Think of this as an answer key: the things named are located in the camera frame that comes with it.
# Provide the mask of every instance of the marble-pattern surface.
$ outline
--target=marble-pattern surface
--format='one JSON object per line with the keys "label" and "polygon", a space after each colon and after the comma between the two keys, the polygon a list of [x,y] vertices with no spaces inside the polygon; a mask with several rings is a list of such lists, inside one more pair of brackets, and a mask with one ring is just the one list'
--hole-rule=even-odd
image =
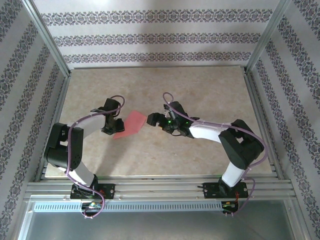
{"label": "marble-pattern surface", "polygon": [[[243,119],[260,135],[239,66],[74,70],[60,122],[78,120],[113,95],[126,99],[119,115],[123,119],[132,110],[146,116],[163,113],[163,92],[172,93],[191,117],[218,123]],[[174,137],[146,123],[138,134],[119,139],[94,132],[84,140],[82,161],[100,177],[222,174],[229,164],[217,142]],[[271,173],[269,162],[251,172]],[[64,173],[49,165],[45,176]]]}

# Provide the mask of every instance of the purple cable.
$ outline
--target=purple cable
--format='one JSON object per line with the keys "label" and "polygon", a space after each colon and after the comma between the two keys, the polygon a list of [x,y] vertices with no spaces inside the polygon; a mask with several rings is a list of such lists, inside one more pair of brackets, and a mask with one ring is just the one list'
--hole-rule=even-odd
{"label": "purple cable", "polygon": [[[178,112],[178,111],[175,110],[173,107],[171,107],[171,106],[170,106],[170,103],[166,100],[166,95],[170,95],[170,96],[171,96],[171,101],[170,101],[170,102],[173,102],[173,101],[174,101],[174,96],[173,96],[171,93],[169,93],[169,92],[164,92],[164,93],[162,94],[163,100],[164,100],[165,103],[169,106],[169,108],[170,108],[173,112],[175,112],[176,114],[180,115],[181,117],[183,117],[183,118],[185,118],[185,119],[188,119],[189,121],[196,122],[196,123],[199,123],[199,124],[205,125],[205,126],[215,127],[215,128],[230,128],[230,129],[235,129],[235,130],[237,130],[237,131],[241,131],[241,132],[243,132],[243,133],[249,134],[249,135],[251,135],[252,137],[258,139],[258,140],[261,142],[261,144],[262,144],[263,147],[264,147],[264,156],[263,156],[263,158],[261,158],[261,160],[255,162],[255,163],[249,165],[249,167],[248,167],[248,168],[244,171],[244,173],[242,174],[242,176],[241,176],[242,179],[245,178],[247,172],[248,172],[249,170],[251,170],[252,167],[259,165],[260,163],[262,163],[264,160],[267,159],[268,154],[269,154],[269,148],[268,148],[268,146],[266,145],[265,141],[263,141],[259,136],[255,135],[253,132],[250,132],[250,131],[248,131],[248,130],[246,130],[246,129],[243,129],[243,128],[241,128],[241,127],[232,126],[232,125],[228,125],[228,124],[223,124],[223,123],[221,124],[221,123],[215,123],[215,122],[194,120],[194,119],[192,119],[191,117],[188,117],[188,116],[186,116],[186,115]],[[246,178],[246,179],[252,180],[252,181],[253,181],[253,186],[252,186],[252,189],[251,189],[251,192],[250,192],[249,196],[246,198],[245,202],[243,203],[243,205],[241,206],[241,208],[240,208],[239,210],[243,209],[243,207],[248,203],[249,198],[251,197],[252,193],[254,192],[255,186],[256,186],[256,181],[255,181],[253,178],[250,177],[250,178]]]}
{"label": "purple cable", "polygon": [[[114,96],[112,96],[112,97],[110,97],[110,98],[113,99],[113,98],[116,98],[116,97],[122,98],[122,100],[123,100],[122,104],[121,104],[118,108],[116,108],[116,109],[114,109],[114,110],[111,110],[111,111],[97,112],[97,113],[94,113],[94,114],[92,114],[92,115],[88,115],[88,116],[84,116],[84,117],[80,118],[78,121],[74,122],[74,123],[70,126],[69,131],[68,131],[68,139],[69,139],[69,140],[71,139],[72,129],[73,129],[77,124],[85,121],[86,119],[92,118],[92,117],[94,117],[94,116],[106,115],[106,114],[111,114],[111,113],[120,111],[120,109],[125,105],[126,100],[125,100],[125,98],[124,98],[123,96],[121,96],[121,95],[114,95]],[[67,151],[68,151],[68,162],[67,162],[67,168],[66,168],[64,174],[65,174],[72,182],[74,182],[75,184],[79,185],[80,187],[82,187],[82,188],[84,188],[84,189],[86,189],[86,190],[88,190],[88,191],[92,191],[92,192],[98,194],[98,195],[101,197],[101,199],[102,199],[101,209],[100,209],[96,214],[94,214],[94,215],[92,215],[92,216],[87,216],[87,215],[86,215],[86,211],[84,211],[84,214],[83,214],[83,215],[84,215],[85,218],[93,219],[94,217],[98,216],[98,215],[103,211],[103,209],[104,209],[104,207],[105,207],[105,197],[102,195],[102,193],[100,193],[100,192],[98,192],[98,191],[96,191],[96,190],[94,190],[94,189],[92,189],[92,188],[90,188],[90,187],[88,187],[88,186],[85,186],[85,185],[79,183],[78,181],[76,181],[75,179],[73,179],[73,178],[69,175],[70,168],[71,168],[71,141],[68,142]]]}

